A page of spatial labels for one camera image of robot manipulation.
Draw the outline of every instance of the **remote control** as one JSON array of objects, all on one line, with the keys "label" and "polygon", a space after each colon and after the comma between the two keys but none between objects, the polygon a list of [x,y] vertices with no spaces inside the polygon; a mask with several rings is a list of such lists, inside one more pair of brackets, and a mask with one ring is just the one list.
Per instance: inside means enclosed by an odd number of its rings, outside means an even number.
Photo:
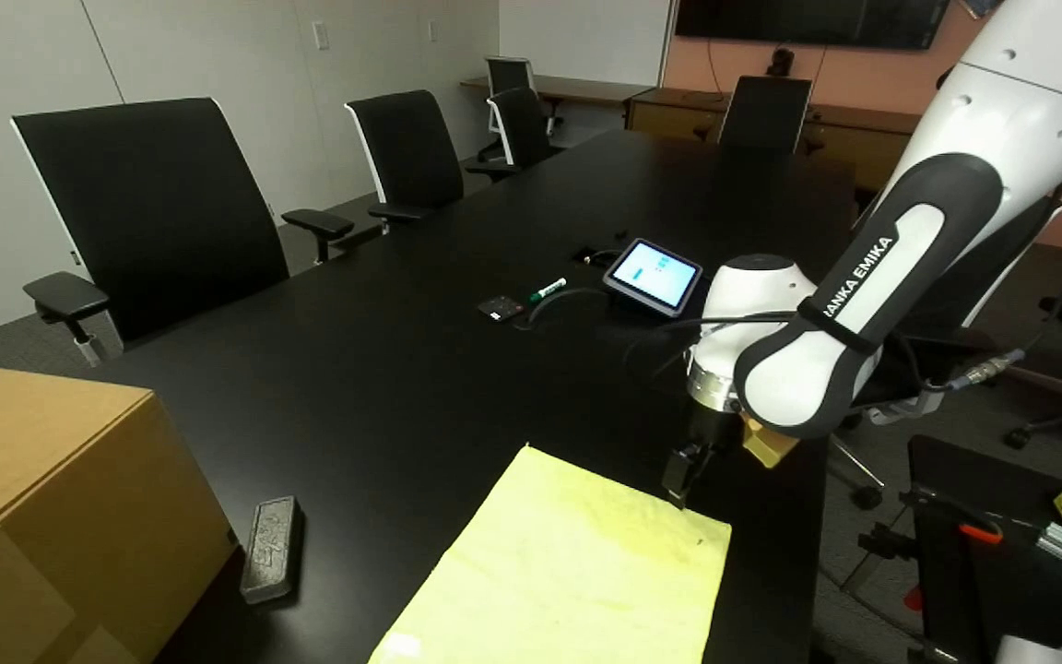
[{"label": "remote control", "polygon": [[241,598],[247,606],[276,600],[290,595],[294,548],[297,548],[297,497],[281,493],[257,507],[247,562],[241,577]]}]

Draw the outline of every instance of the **conference table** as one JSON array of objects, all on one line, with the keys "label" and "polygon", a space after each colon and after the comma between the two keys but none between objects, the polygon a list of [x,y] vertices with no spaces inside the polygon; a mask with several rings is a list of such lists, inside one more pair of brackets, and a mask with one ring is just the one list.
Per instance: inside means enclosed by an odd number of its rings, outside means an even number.
[{"label": "conference table", "polygon": [[[691,327],[582,257],[648,237],[831,264],[847,219],[811,160],[609,134],[118,354],[98,375],[163,396],[241,535],[263,497],[305,514],[297,598],[247,610],[230,566],[163,660],[366,660],[525,444],[654,489],[691,427]],[[480,313],[553,278],[586,289],[520,326]],[[821,483],[821,444],[777,471],[719,449],[691,497],[734,524],[704,660],[806,657]]]}]

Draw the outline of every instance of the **chair armrest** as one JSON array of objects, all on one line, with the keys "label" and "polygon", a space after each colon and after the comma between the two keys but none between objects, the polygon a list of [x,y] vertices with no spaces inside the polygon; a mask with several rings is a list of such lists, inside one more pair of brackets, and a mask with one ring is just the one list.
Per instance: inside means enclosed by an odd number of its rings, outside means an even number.
[{"label": "chair armrest", "polygon": [[287,226],[297,226],[322,240],[339,240],[355,227],[355,222],[339,219],[334,208],[332,211],[287,211],[281,215]]},{"label": "chair armrest", "polygon": [[483,172],[483,176],[490,176],[490,181],[503,181],[503,176],[514,176],[514,172],[516,172],[516,167],[509,167],[509,161],[464,161],[464,170],[469,170],[469,172]]},{"label": "chair armrest", "polygon": [[392,219],[392,222],[419,222],[426,215],[434,215],[430,208],[388,208],[388,203],[373,203],[367,208],[373,219]]},{"label": "chair armrest", "polygon": [[48,273],[23,285],[44,321],[76,326],[110,307],[110,295],[74,273]]}]

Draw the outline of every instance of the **cardboard box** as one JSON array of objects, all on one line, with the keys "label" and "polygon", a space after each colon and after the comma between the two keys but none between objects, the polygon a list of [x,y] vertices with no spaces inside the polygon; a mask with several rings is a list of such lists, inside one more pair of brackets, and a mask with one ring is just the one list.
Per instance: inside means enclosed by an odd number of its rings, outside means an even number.
[{"label": "cardboard box", "polygon": [[0,372],[0,660],[152,660],[231,547],[152,391]]}]

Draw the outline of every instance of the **box flap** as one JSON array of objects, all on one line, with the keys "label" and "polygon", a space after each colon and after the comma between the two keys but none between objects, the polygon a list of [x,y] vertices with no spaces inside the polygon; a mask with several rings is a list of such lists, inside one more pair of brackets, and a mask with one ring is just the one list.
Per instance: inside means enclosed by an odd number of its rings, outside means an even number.
[{"label": "box flap", "polygon": [[0,368],[0,514],[152,391]]}]

